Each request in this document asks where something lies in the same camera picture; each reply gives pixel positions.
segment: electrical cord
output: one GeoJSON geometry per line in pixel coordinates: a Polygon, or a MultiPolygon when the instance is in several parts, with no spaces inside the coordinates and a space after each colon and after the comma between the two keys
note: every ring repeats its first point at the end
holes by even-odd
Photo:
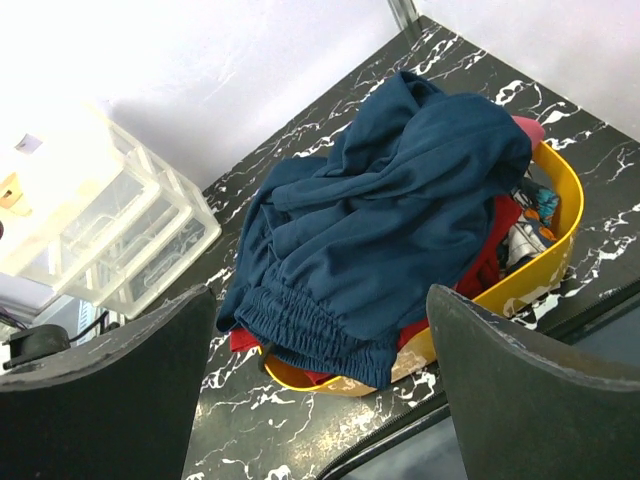
{"type": "Polygon", "coordinates": [[[109,311],[108,310],[105,310],[104,312],[102,312],[100,314],[100,316],[98,318],[96,318],[93,322],[91,322],[91,324],[88,327],[86,327],[84,330],[82,330],[75,337],[70,338],[69,339],[69,343],[73,343],[73,342],[76,342],[76,341],[80,340],[87,333],[89,333],[91,330],[96,328],[97,325],[100,325],[100,333],[99,333],[99,335],[102,335],[104,333],[104,331],[105,331],[105,320],[107,319],[108,315],[109,315],[109,311]]]}
{"type": "Polygon", "coordinates": [[[18,330],[27,329],[27,326],[24,323],[12,316],[4,307],[0,307],[0,323],[18,330]]]}

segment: marble table surface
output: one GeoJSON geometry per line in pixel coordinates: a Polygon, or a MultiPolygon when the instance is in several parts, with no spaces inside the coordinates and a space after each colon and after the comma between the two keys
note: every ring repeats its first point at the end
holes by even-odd
{"type": "MultiPolygon", "coordinates": [[[[425,18],[419,23],[419,40],[396,37],[206,191],[223,234],[165,301],[201,282],[223,298],[244,215],[271,167],[283,157],[326,154],[360,103],[400,69],[538,119],[547,142],[580,174],[586,211],[570,278],[534,306],[526,319],[531,328],[577,313],[637,276],[640,145],[455,33],[425,18]]],[[[431,368],[365,398],[296,393],[260,373],[256,357],[231,354],[218,333],[211,340],[183,479],[313,479],[358,439],[440,388],[431,368]]]]}

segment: yellow laundry basket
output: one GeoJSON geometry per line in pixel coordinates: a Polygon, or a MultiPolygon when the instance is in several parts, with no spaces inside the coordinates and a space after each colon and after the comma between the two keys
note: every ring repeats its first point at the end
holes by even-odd
{"type": "MultiPolygon", "coordinates": [[[[560,197],[552,225],[552,231],[558,240],[542,255],[474,298],[477,304],[504,317],[513,316],[522,307],[560,283],[571,260],[573,243],[584,209],[580,180],[557,152],[542,143],[535,150],[533,159],[549,175],[553,188],[560,197]]],[[[431,331],[426,328],[398,352],[392,369],[392,381],[400,380],[435,360],[431,331]]],[[[299,392],[359,397],[375,391],[374,388],[347,377],[333,377],[322,385],[313,385],[302,370],[273,355],[267,357],[265,367],[280,385],[299,392]]]]}

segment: folded clothes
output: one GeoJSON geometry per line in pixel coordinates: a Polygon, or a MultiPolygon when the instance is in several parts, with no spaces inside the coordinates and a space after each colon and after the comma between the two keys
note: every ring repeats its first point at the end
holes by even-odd
{"type": "MultiPolygon", "coordinates": [[[[456,286],[456,291],[467,298],[478,296],[500,281],[500,269],[498,267],[496,249],[522,213],[520,206],[507,195],[496,197],[495,209],[496,221],[493,224],[487,242],[473,266],[456,286]]],[[[425,317],[421,321],[403,328],[396,343],[396,350],[400,351],[413,337],[428,327],[429,319],[425,317]]],[[[260,342],[244,328],[238,327],[231,331],[232,352],[245,352],[259,345],[260,342]]],[[[313,385],[322,385],[334,377],[331,373],[313,372],[309,370],[306,370],[305,374],[313,385]]]]}
{"type": "Polygon", "coordinates": [[[400,72],[328,157],[286,159],[254,198],[217,327],[242,326],[293,366],[383,388],[400,331],[434,284],[475,262],[531,159],[501,107],[400,72]]]}

